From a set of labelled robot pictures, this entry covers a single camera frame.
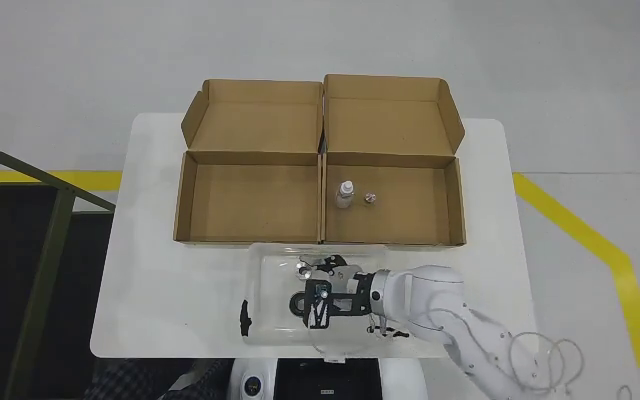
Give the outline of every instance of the small round object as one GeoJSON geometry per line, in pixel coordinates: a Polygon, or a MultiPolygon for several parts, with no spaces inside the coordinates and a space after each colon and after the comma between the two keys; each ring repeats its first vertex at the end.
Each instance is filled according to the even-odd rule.
{"type": "Polygon", "coordinates": [[[298,278],[306,280],[311,278],[311,268],[309,268],[308,266],[302,266],[298,268],[298,278]]]}
{"type": "Polygon", "coordinates": [[[373,204],[376,202],[376,195],[375,193],[367,193],[364,195],[364,201],[366,201],[369,204],[373,204]]]}
{"type": "Polygon", "coordinates": [[[244,381],[244,392],[247,396],[255,397],[260,393],[262,389],[262,381],[257,376],[250,376],[249,379],[244,381]]]}
{"type": "Polygon", "coordinates": [[[295,293],[289,300],[289,311],[296,317],[304,316],[304,292],[295,293]]]}

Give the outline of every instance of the transparent plastic box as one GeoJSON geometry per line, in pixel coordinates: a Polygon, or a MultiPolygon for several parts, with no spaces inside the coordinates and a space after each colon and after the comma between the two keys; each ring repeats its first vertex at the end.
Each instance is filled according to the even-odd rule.
{"type": "Polygon", "coordinates": [[[310,330],[290,311],[291,296],[305,288],[306,281],[297,277],[300,257],[327,258],[335,254],[366,273],[385,268],[386,247],[382,245],[251,245],[245,299],[252,324],[248,336],[243,336],[245,343],[323,346],[340,353],[358,353],[381,345],[374,334],[367,332],[369,316],[331,317],[329,328],[310,330]]]}

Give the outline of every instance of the white bottle cap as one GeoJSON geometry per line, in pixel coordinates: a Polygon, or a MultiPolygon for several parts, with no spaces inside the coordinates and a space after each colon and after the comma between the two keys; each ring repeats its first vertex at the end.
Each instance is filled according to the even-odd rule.
{"type": "Polygon", "coordinates": [[[353,194],[353,182],[351,181],[342,182],[342,184],[340,185],[340,194],[343,196],[348,196],[350,194],[353,194]]]}

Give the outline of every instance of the small bottle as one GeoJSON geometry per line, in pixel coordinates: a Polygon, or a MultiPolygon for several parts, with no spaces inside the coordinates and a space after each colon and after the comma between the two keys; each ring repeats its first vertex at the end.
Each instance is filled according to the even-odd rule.
{"type": "Polygon", "coordinates": [[[336,207],[347,208],[353,200],[353,182],[344,181],[340,184],[340,188],[336,192],[336,207]]]}

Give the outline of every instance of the black object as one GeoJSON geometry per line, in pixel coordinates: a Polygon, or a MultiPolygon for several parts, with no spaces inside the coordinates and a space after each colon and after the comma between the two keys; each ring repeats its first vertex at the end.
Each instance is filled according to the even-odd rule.
{"type": "MultiPolygon", "coordinates": [[[[373,333],[376,329],[380,330],[380,327],[378,325],[374,326],[373,328],[368,326],[367,327],[367,332],[369,333],[373,333]]],[[[395,328],[392,327],[387,327],[387,332],[392,333],[391,337],[409,337],[410,335],[408,333],[402,332],[402,331],[397,331],[395,330],[395,328]]]]}
{"type": "Polygon", "coordinates": [[[249,302],[246,300],[242,302],[242,308],[240,309],[240,334],[242,336],[249,336],[249,327],[253,323],[249,318],[249,302]]]}
{"type": "Polygon", "coordinates": [[[304,316],[304,292],[294,293],[289,300],[289,310],[291,314],[296,317],[304,316]],[[302,308],[299,307],[300,301],[302,301],[302,308]]]}
{"type": "Polygon", "coordinates": [[[257,376],[251,376],[244,382],[244,392],[247,396],[257,396],[262,389],[262,382],[257,376]]]}
{"type": "Polygon", "coordinates": [[[348,359],[344,364],[322,359],[280,359],[274,399],[382,400],[377,359],[348,359]]]}
{"type": "Polygon", "coordinates": [[[316,269],[326,273],[332,273],[335,267],[343,267],[347,261],[340,254],[334,254],[324,259],[324,264],[316,265],[316,269]]]}
{"type": "Polygon", "coordinates": [[[302,321],[309,329],[327,329],[330,317],[350,317],[371,314],[369,292],[375,274],[356,274],[356,293],[332,293],[331,283],[320,279],[309,279],[305,285],[304,315],[302,321]],[[351,308],[344,310],[334,305],[336,300],[349,300],[351,308]],[[314,324],[309,326],[309,318],[314,324]]]}
{"type": "Polygon", "coordinates": [[[29,397],[79,398],[91,383],[96,357],[89,349],[112,213],[71,216],[29,397]]]}
{"type": "Polygon", "coordinates": [[[302,322],[309,329],[329,327],[329,304],[331,304],[331,283],[319,279],[309,279],[304,290],[304,314],[302,322]]]}
{"type": "Polygon", "coordinates": [[[56,193],[57,189],[44,185],[0,185],[1,393],[9,378],[56,193]]]}

